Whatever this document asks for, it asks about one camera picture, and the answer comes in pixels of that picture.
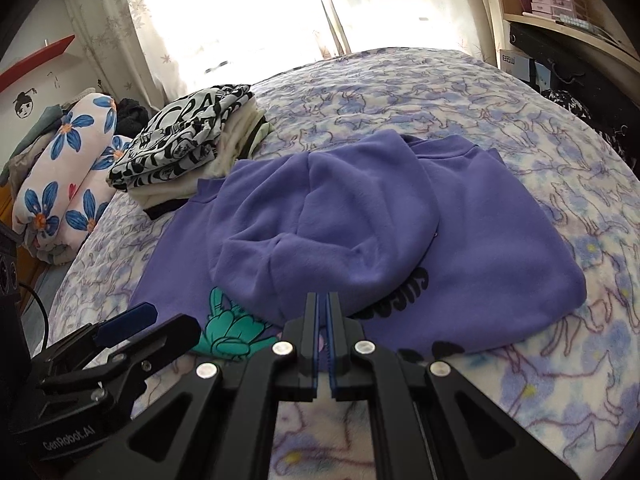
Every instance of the cable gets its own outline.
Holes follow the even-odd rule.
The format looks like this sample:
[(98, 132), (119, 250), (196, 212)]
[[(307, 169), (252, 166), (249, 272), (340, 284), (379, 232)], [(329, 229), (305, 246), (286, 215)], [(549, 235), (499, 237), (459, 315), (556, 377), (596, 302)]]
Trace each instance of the cable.
[(49, 316), (47, 315), (47, 311), (44, 309), (44, 305), (42, 304), (38, 293), (23, 282), (20, 282), (19, 285), (33, 296), (33, 299), (36, 300), (36, 303), (38, 303), (38, 306), (42, 311), (42, 317), (44, 318), (44, 338), (42, 339), (42, 348), (40, 349), (42, 352), (47, 347), (47, 342), (49, 341)]

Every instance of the sheer curtain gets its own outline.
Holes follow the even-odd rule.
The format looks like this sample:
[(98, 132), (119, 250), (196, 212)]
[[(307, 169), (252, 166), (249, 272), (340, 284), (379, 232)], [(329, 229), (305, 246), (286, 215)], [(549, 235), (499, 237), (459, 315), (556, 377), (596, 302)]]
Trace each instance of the sheer curtain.
[(483, 0), (326, 1), (352, 52), (391, 45), (454, 49), (495, 64)]
[(65, 2), (105, 91), (153, 108), (382, 46), (462, 50), (496, 64), (486, 0)]
[(162, 45), (162, 38), (136, 13), (132, 0), (64, 0), (76, 38), (98, 76), (96, 87), (117, 100), (136, 99), (160, 109), (167, 101), (162, 81), (154, 79), (137, 32)]
[[(338, 54), (319, 0), (133, 1), (164, 41), (165, 52), (147, 56), (152, 74), (166, 80), (167, 70), (177, 66), (187, 92), (255, 83)], [(147, 44), (144, 30), (138, 36), (151, 53), (153, 40)]]

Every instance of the metal screw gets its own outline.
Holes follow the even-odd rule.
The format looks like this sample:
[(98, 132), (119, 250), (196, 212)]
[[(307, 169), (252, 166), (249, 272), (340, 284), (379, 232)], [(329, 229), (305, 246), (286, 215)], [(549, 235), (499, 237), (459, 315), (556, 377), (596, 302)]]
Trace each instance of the metal screw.
[(91, 400), (93, 402), (98, 402), (99, 400), (101, 400), (105, 395), (107, 394), (107, 392), (105, 392), (102, 388), (96, 388), (94, 391), (91, 392)]
[(451, 367), (444, 361), (435, 361), (431, 363), (429, 371), (436, 377), (446, 377), (451, 373)]
[(289, 355), (293, 352), (293, 345), (289, 341), (278, 341), (273, 344), (271, 350), (276, 355)]
[(218, 373), (218, 367), (213, 363), (202, 363), (196, 368), (196, 374), (201, 379), (210, 379)]
[(362, 354), (362, 355), (369, 355), (369, 354), (373, 354), (374, 350), (376, 349), (376, 346), (371, 342), (371, 341), (358, 341), (355, 345), (354, 348), (356, 349), (356, 352), (358, 354)]

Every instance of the purple sweatshirt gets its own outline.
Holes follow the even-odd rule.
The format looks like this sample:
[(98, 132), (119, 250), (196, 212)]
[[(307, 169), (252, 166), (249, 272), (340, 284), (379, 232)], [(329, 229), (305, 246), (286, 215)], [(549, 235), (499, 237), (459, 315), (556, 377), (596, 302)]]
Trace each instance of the purple sweatshirt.
[(523, 340), (586, 299), (495, 150), (385, 131), (199, 181), (130, 305), (154, 304), (158, 323), (190, 314), (197, 351), (238, 359), (277, 341), (308, 292), (331, 291), (368, 339), (437, 357)]

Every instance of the black and white fabric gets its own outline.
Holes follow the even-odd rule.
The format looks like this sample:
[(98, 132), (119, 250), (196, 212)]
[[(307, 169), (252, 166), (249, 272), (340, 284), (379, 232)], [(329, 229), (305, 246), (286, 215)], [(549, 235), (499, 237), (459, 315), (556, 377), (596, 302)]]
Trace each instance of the black and white fabric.
[(573, 97), (567, 90), (544, 90), (541, 92), (542, 97), (549, 99), (560, 105), (562, 108), (569, 110), (572, 114), (587, 123), (593, 130), (595, 130), (607, 144), (613, 148), (613, 150), (626, 162), (631, 170), (638, 175), (640, 168), (638, 166), (638, 158), (634, 156), (625, 145), (625, 134), (627, 127), (621, 126), (620, 128), (609, 128), (603, 126), (594, 121), (591, 117), (591, 113), (587, 107)]
[(249, 88), (212, 86), (168, 104), (111, 167), (107, 182), (119, 190), (166, 182), (215, 159), (229, 115), (253, 97)]

